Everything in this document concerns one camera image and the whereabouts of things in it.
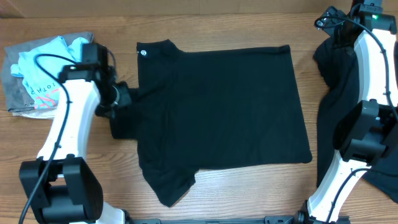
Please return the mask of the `black t-shirt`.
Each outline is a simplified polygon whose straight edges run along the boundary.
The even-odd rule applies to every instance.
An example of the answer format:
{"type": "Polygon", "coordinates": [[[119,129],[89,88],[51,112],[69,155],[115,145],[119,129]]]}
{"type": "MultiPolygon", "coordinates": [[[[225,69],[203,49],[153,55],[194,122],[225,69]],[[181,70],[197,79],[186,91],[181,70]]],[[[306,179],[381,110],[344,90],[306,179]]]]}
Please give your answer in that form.
{"type": "Polygon", "coordinates": [[[170,40],[138,43],[139,86],[111,120],[137,141],[142,174],[173,206],[200,169],[309,163],[290,47],[184,52],[170,40]]]}

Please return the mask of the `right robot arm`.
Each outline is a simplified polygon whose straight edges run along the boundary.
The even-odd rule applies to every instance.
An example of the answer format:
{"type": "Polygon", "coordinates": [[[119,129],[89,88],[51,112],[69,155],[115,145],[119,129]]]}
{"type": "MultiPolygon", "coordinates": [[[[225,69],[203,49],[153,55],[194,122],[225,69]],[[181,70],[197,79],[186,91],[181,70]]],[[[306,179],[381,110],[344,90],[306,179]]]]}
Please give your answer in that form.
{"type": "Polygon", "coordinates": [[[329,91],[317,116],[317,190],[294,222],[348,223],[340,210],[359,179],[397,198],[397,22],[380,1],[354,1],[314,25],[328,35],[313,59],[329,91]]]}

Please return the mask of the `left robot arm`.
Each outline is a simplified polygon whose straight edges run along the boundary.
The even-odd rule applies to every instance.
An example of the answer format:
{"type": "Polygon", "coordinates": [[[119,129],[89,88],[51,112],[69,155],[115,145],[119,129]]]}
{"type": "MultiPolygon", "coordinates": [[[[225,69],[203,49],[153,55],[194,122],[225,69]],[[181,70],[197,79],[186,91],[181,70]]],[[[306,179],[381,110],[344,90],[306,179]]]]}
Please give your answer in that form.
{"type": "Polygon", "coordinates": [[[60,101],[36,160],[25,161],[19,178],[28,209],[38,223],[129,223],[129,215],[106,203],[88,167],[86,148],[95,110],[120,98],[112,66],[67,65],[59,74],[60,101]]]}

